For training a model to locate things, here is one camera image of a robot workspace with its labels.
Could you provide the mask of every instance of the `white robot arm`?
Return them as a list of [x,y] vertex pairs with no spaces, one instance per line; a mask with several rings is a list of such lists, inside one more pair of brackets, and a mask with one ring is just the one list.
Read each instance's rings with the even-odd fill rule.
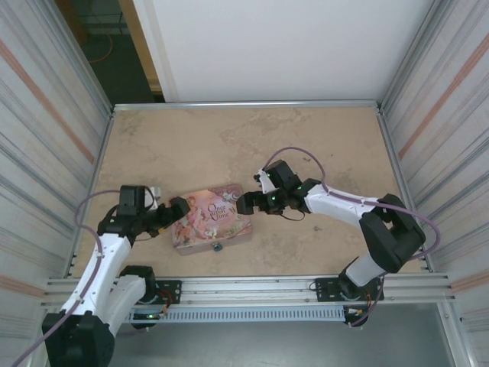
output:
[[426,237],[414,218],[368,203],[405,207],[394,195],[363,197],[336,189],[325,189],[321,181],[302,182],[286,162],[275,161],[254,176],[261,191],[245,193],[238,200],[240,214],[253,214],[253,207],[267,214],[281,215],[286,207],[302,213],[325,214],[359,228],[368,253],[356,258],[339,275],[347,298],[355,299],[363,287],[386,272],[396,273],[425,242]]
[[[107,366],[114,352],[115,335],[131,308],[139,300],[149,301],[155,297],[156,279],[151,267],[128,266],[114,285],[118,270],[138,235],[146,232],[155,237],[161,229],[189,212],[188,203],[181,197],[173,198],[170,207],[165,207],[156,204],[155,196],[148,187],[123,186],[118,205],[99,223],[97,234],[102,252],[95,246],[75,291],[61,311],[46,315],[42,324],[46,334],[68,310],[76,307],[46,339],[52,367]],[[87,284],[88,291],[81,298]]]

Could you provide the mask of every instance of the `cable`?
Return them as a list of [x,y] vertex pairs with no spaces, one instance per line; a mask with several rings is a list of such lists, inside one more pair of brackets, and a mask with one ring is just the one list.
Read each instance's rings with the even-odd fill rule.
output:
[[112,40],[112,36],[109,33],[107,33],[107,37],[108,37],[108,41],[110,42],[110,47],[108,48],[107,54],[100,57],[99,59],[89,60],[89,63],[99,63],[100,61],[105,60],[107,57],[109,57],[111,55],[112,51],[114,50],[114,40]]
[[[95,196],[98,196],[98,195],[103,195],[103,194],[106,194],[106,193],[119,193],[119,190],[103,190],[103,191],[99,191],[98,193],[93,193],[91,195],[88,195],[85,199],[83,199],[79,204],[78,206],[76,207],[75,209],[75,215],[74,215],[74,219],[75,219],[75,224],[77,227],[81,228],[81,229],[85,229],[86,231],[88,231],[92,236],[93,238],[95,239],[96,241],[96,245],[97,245],[97,250],[99,251],[100,254],[102,254],[102,242],[100,241],[100,237],[99,235],[97,234],[97,232],[91,228],[91,227],[88,227],[88,226],[85,226],[83,224],[81,224],[78,220],[78,214],[79,214],[79,211],[80,209],[90,200],[92,199],[93,197]],[[90,286],[92,285],[93,283],[93,280],[95,279],[95,276],[97,275],[97,272],[99,271],[100,269],[100,264],[102,263],[102,256],[99,256],[97,257],[97,261],[96,261],[96,264],[95,264],[95,267],[93,268],[93,272],[92,274],[90,275],[90,278],[89,280],[86,282],[86,286],[82,289],[82,291],[80,292],[79,294],[79,298],[80,299],[83,299],[85,297],[85,294],[86,292],[89,290]],[[64,314],[63,317],[61,317],[57,323],[55,323],[53,325],[53,327],[51,327],[41,338],[39,338],[39,340],[37,342],[35,342],[31,347],[29,347],[24,353],[22,353],[22,355],[20,357],[18,357],[15,362],[12,364],[12,367],[17,367],[18,365],[20,365],[22,363],[22,361],[24,361],[24,359],[26,359],[34,350],[36,350],[36,348],[44,343],[46,341],[47,338],[49,338],[51,335],[53,335],[53,333],[58,330],[60,328],[61,325],[63,325],[63,323],[68,319],[68,317],[70,317],[73,312],[75,312],[76,308],[79,306],[79,304],[81,303],[80,300],[77,300],[73,306]]]
[[381,280],[381,287],[379,288],[379,292],[377,293],[377,296],[375,297],[374,303],[368,308],[367,312],[365,313],[364,316],[360,317],[358,320],[356,320],[354,323],[350,323],[349,325],[351,327],[357,326],[359,323],[361,323],[363,320],[365,320],[374,310],[374,308],[377,306],[377,302],[380,300],[381,295],[382,295],[382,290],[384,289],[384,277],[382,277]]
[[436,235],[434,243],[428,249],[426,249],[424,251],[421,251],[417,255],[411,256],[410,260],[414,260],[414,259],[417,259],[417,258],[422,258],[423,256],[426,256],[429,253],[435,251],[436,248],[438,247],[438,245],[440,243],[440,240],[442,239],[442,233],[440,232],[438,226],[431,219],[428,219],[427,217],[423,216],[422,214],[416,213],[416,212],[414,212],[414,211],[412,211],[410,209],[406,209],[406,208],[403,208],[401,206],[395,206],[395,205],[390,205],[390,204],[386,204],[386,203],[379,203],[377,201],[363,201],[362,202],[360,199],[354,199],[354,198],[351,198],[349,196],[341,195],[340,193],[336,193],[335,191],[330,190],[329,187],[325,183],[326,172],[324,171],[324,167],[322,166],[321,162],[319,162],[319,160],[316,157],[314,157],[314,155],[312,153],[310,153],[309,151],[307,151],[306,149],[302,149],[302,148],[298,148],[298,147],[285,147],[285,148],[279,149],[278,151],[276,151],[275,153],[273,153],[272,156],[268,159],[267,163],[265,163],[265,165],[263,167],[263,171],[266,170],[266,168],[268,167],[268,165],[270,164],[270,162],[279,153],[281,153],[283,151],[287,151],[287,150],[301,151],[304,154],[309,155],[316,162],[316,164],[318,165],[319,169],[321,170],[321,174],[322,174],[322,177],[321,177],[321,185],[322,185],[322,187],[324,188],[324,190],[325,190],[325,192],[327,194],[329,194],[331,196],[334,196],[334,197],[337,197],[337,198],[342,199],[342,200],[349,201],[350,203],[356,203],[356,204],[361,204],[361,205],[369,205],[369,206],[376,206],[376,207],[383,208],[383,209],[395,210],[397,212],[409,214],[411,216],[415,216],[418,219],[421,219],[423,222],[425,222],[426,224],[428,224],[429,226],[431,226],[432,229],[433,229],[433,231],[435,232],[435,235]]
[[144,241],[149,241],[150,239],[153,239],[153,237],[148,237],[147,239],[135,239],[134,242],[144,242]]
[[[92,0],[89,0],[89,9],[90,9],[90,13],[92,13],[93,17],[97,20],[97,22],[101,26],[103,26],[103,23],[100,20],[100,18],[97,15],[95,15],[95,13],[93,12],[93,9],[92,9]],[[110,42],[110,47],[108,49],[107,54],[105,54],[104,56],[100,57],[99,59],[89,60],[89,63],[99,63],[100,61],[105,60],[107,57],[109,57],[111,55],[112,51],[114,50],[114,40],[112,39],[112,36],[110,35],[109,32],[106,32],[106,34],[107,34],[107,37],[108,37],[108,41]]]
[[280,214],[280,216],[282,218],[285,218],[287,220],[290,220],[291,222],[300,222],[301,220],[303,220],[304,218],[306,218],[306,214],[303,212],[303,217],[301,219],[292,219],[292,218],[289,218],[288,216],[285,216],[284,214]]

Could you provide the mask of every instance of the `beige work surface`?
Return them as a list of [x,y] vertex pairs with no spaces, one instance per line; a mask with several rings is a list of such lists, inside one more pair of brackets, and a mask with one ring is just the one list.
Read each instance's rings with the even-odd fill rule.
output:
[[[143,184],[159,186],[162,200],[168,200],[233,183],[259,190],[253,175],[288,145],[311,151],[324,164],[329,186],[365,196],[397,194],[372,108],[117,112],[96,191]],[[288,151],[279,157],[303,180],[320,178],[305,154]],[[95,198],[87,223],[96,226],[117,199],[115,194]],[[292,210],[284,214],[300,217]],[[255,213],[251,220],[251,242],[182,256],[167,230],[136,242],[125,264],[150,265],[161,277],[333,274],[367,251],[359,229],[327,216],[291,222]],[[93,239],[84,234],[74,276],[82,274],[92,250]],[[403,270],[418,271],[419,262]]]

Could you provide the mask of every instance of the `aluminum frame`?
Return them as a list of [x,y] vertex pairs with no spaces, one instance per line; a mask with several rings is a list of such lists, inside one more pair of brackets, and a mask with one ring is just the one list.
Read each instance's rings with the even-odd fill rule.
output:
[[[356,301],[320,303],[309,286],[317,278],[337,278],[337,274],[280,277],[197,277],[157,278],[181,280],[180,304],[172,307],[265,307],[318,304],[348,306]],[[455,302],[449,278],[444,273],[401,273],[385,277],[385,300],[379,304],[423,304]],[[72,294],[78,279],[50,279],[43,308],[60,307]],[[154,305],[136,305],[134,309],[151,309]]]
[[325,107],[377,107],[377,102],[373,99],[338,99],[331,101],[135,103],[115,105],[114,113],[119,111],[154,111],[163,109],[299,109]]

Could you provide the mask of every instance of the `purple cable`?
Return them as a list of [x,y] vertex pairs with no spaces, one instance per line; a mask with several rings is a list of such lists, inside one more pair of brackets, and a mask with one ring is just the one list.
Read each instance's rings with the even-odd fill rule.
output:
[[[83,207],[83,205],[85,205],[90,199],[92,199],[95,196],[102,195],[105,193],[119,193],[119,190],[103,190],[103,191],[99,191],[98,193],[93,193],[91,195],[88,195],[85,199],[83,199],[78,204],[78,206],[75,209],[75,216],[74,216],[76,226],[80,227],[81,229],[86,229],[93,236],[93,238],[95,239],[96,244],[97,244],[97,250],[100,252],[100,254],[102,254],[102,242],[100,241],[99,235],[97,234],[97,232],[93,228],[81,224],[78,221],[78,214],[79,214],[80,209]],[[93,272],[90,275],[90,278],[86,283],[86,286],[82,289],[82,291],[79,294],[80,298],[83,299],[83,297],[85,297],[86,292],[89,290],[90,285],[92,285],[93,280],[95,279],[95,276],[97,275],[97,272],[100,269],[100,263],[101,262],[102,262],[102,256],[99,256],[97,258],[97,262],[95,264],[95,267],[93,268]],[[22,361],[24,361],[24,359],[26,359],[39,345],[44,343],[47,338],[49,338],[51,335],[53,335],[53,333],[56,330],[58,330],[61,325],[63,325],[63,323],[68,319],[68,317],[70,317],[73,314],[73,312],[75,312],[75,310],[79,306],[79,304],[80,304],[80,301],[77,300],[73,304],[73,306],[65,313],[65,315],[63,317],[61,317],[60,320],[53,325],[53,327],[51,327],[41,338],[39,338],[39,340],[37,342],[35,342],[24,353],[22,353],[22,355],[20,357],[18,357],[15,360],[12,367],[17,367],[18,365],[20,365],[22,363]]]
[[[349,196],[341,195],[340,193],[336,193],[335,191],[330,190],[329,187],[326,185],[326,182],[325,182],[326,172],[324,171],[324,167],[322,166],[321,162],[319,162],[319,160],[316,157],[314,157],[314,155],[312,153],[310,153],[309,151],[307,151],[306,149],[302,149],[302,148],[298,148],[298,147],[285,147],[285,148],[279,149],[278,151],[276,151],[275,153],[272,154],[270,159],[268,159],[267,163],[264,165],[263,170],[265,170],[265,168],[268,167],[270,162],[279,153],[281,153],[283,151],[287,151],[287,150],[301,151],[304,154],[309,155],[316,162],[319,169],[321,170],[321,174],[322,174],[321,185],[322,185],[322,188],[324,188],[324,191],[326,193],[328,193],[331,196],[337,197],[339,199],[349,201],[351,203],[362,204],[361,200],[359,200],[359,199],[353,199]],[[390,204],[386,204],[386,203],[379,203],[377,201],[364,201],[363,205],[376,206],[376,207],[383,208],[383,209],[396,210],[397,212],[409,214],[411,216],[415,216],[418,219],[421,219],[423,222],[427,223],[431,228],[433,228],[433,231],[435,232],[435,235],[436,235],[434,243],[427,250],[421,251],[419,254],[411,256],[410,260],[422,258],[423,256],[428,255],[430,252],[435,251],[435,249],[438,247],[438,245],[440,243],[440,240],[442,239],[442,233],[440,232],[438,226],[431,219],[428,219],[427,217],[425,217],[421,214],[418,214],[412,210],[403,208],[401,206],[395,206],[395,205],[390,205]],[[358,325],[361,321],[365,320],[372,313],[374,308],[377,306],[377,302],[381,298],[382,290],[384,289],[384,276],[385,276],[385,274],[387,274],[387,272],[379,275],[379,278],[382,278],[381,288],[379,290],[379,293],[377,294],[377,297],[375,298],[374,303],[370,306],[370,308],[367,310],[367,312],[365,313],[364,316],[362,316],[360,319],[356,320],[354,323],[351,323],[350,326]]]

